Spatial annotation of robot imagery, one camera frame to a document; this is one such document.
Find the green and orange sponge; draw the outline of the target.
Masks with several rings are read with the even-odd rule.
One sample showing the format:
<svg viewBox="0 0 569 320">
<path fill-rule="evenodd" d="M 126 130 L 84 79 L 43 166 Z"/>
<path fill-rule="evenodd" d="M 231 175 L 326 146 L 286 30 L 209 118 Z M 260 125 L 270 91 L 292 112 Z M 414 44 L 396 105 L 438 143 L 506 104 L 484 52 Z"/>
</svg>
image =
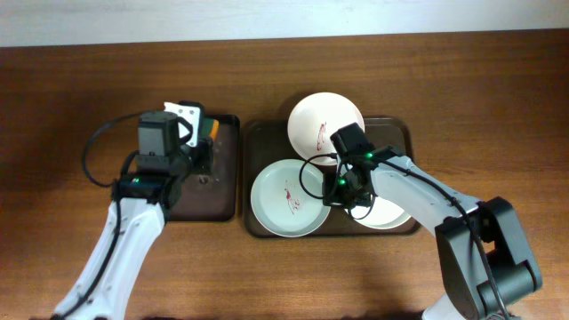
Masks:
<svg viewBox="0 0 569 320">
<path fill-rule="evenodd" d="M 209 138 L 215 140 L 220 128 L 220 123 L 217 119 L 206 117 L 200 129 L 200 136 L 202 138 Z"/>
</svg>

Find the white plate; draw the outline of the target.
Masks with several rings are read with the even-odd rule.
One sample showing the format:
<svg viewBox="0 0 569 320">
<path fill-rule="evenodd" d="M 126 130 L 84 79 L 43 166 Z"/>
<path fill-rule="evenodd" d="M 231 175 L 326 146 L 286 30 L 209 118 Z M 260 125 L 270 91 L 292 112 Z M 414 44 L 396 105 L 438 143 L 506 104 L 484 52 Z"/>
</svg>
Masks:
<svg viewBox="0 0 569 320">
<path fill-rule="evenodd" d="M 381 197 L 371 196 L 372 204 L 356 206 L 345 213 L 355 222 L 372 229 L 387 230 L 397 228 L 407 222 L 411 216 L 400 206 Z"/>
<path fill-rule="evenodd" d="M 293 108 L 287 124 L 288 139 L 303 159 L 330 154 L 335 152 L 331 135 L 353 123 L 365 131 L 364 118 L 351 100 L 333 92 L 318 92 Z"/>
</svg>

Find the pale blue-white plate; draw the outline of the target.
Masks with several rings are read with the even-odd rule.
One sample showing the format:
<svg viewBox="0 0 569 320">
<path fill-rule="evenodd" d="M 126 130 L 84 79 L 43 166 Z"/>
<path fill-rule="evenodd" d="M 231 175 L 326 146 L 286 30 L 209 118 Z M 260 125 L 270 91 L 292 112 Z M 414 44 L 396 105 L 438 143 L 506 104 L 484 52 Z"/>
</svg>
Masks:
<svg viewBox="0 0 569 320">
<path fill-rule="evenodd" d="M 301 237 L 313 233 L 330 212 L 321 200 L 323 177 L 314 165 L 298 159 L 268 165 L 252 184 L 253 215 L 277 236 Z"/>
</svg>

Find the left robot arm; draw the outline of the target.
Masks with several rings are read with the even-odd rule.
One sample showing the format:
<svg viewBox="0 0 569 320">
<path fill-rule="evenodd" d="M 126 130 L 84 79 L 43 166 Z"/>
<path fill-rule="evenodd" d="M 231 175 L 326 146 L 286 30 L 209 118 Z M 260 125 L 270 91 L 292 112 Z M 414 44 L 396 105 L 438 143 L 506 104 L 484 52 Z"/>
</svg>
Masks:
<svg viewBox="0 0 569 320">
<path fill-rule="evenodd" d="M 108 184 L 111 203 L 84 270 L 54 319 L 122 319 L 149 249 L 181 197 L 186 178 L 208 174 L 218 121 L 199 102 L 166 102 L 140 112 L 138 147 Z"/>
</svg>

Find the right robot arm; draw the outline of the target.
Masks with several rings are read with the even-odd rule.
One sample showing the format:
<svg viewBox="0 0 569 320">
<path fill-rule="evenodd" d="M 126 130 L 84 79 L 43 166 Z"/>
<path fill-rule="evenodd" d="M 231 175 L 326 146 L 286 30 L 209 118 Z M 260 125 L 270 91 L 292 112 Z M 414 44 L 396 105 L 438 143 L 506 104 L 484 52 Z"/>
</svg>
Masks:
<svg viewBox="0 0 569 320">
<path fill-rule="evenodd" d="M 324 177 L 325 205 L 351 211 L 383 198 L 434 235 L 445 293 L 422 319 L 510 319 L 509 305 L 540 290 L 541 270 L 510 202 L 446 186 L 395 148 L 377 149 L 357 124 L 331 142 L 339 164 Z"/>
</svg>

